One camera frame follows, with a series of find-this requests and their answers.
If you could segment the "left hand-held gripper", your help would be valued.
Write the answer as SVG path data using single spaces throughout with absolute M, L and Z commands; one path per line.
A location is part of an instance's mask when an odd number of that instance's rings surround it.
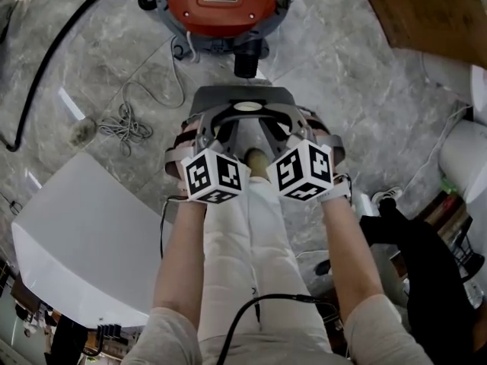
M 192 115 L 181 131 L 194 120 L 199 128 L 191 148 L 165 152 L 164 170 L 177 179 L 180 195 L 173 202 L 198 202 L 219 205 L 248 192 L 250 169 L 235 156 L 239 122 L 225 119 L 229 103 Z

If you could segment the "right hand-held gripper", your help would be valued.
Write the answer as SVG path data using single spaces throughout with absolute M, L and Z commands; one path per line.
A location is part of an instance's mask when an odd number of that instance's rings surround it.
M 331 135 L 330 145 L 306 139 L 307 120 L 295 105 L 269 103 L 264 110 L 259 124 L 276 159 L 266 172 L 278 196 L 300 202 L 345 196 L 345 177 L 333 175 L 334 165 L 345 159 L 342 139 Z

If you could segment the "person's left hand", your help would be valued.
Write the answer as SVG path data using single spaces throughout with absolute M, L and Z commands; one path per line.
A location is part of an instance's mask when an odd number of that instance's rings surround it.
M 174 142 L 174 147 L 176 149 L 191 148 L 194 145 L 199 123 L 199 120 L 194 120 L 182 130 Z

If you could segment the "person's right hand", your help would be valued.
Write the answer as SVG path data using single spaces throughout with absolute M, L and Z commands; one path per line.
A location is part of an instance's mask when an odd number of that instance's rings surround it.
M 311 128 L 311 137 L 315 143 L 330 145 L 331 134 L 329 129 L 324 125 L 324 122 L 314 113 L 308 111 L 302 112 L 307 124 Z

